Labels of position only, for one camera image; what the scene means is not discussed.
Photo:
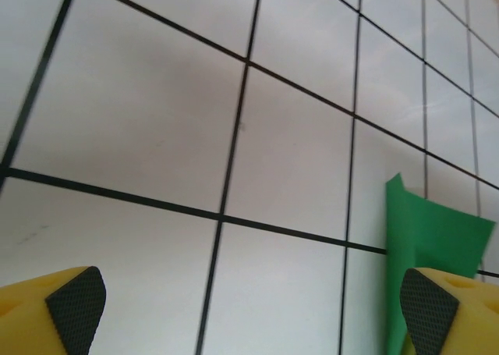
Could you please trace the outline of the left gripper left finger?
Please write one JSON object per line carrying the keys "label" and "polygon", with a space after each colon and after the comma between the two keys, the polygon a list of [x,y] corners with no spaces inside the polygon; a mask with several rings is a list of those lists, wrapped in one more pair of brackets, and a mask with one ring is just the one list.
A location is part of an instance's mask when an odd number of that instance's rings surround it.
{"label": "left gripper left finger", "polygon": [[100,270],[82,266],[1,288],[2,354],[88,354],[104,312]]}

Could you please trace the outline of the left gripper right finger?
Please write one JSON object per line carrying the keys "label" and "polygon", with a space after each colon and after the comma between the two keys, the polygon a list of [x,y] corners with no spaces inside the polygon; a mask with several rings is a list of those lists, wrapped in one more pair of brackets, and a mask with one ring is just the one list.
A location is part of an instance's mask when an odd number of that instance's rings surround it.
{"label": "left gripper right finger", "polygon": [[498,353],[497,285],[410,268],[399,301],[413,354]]}

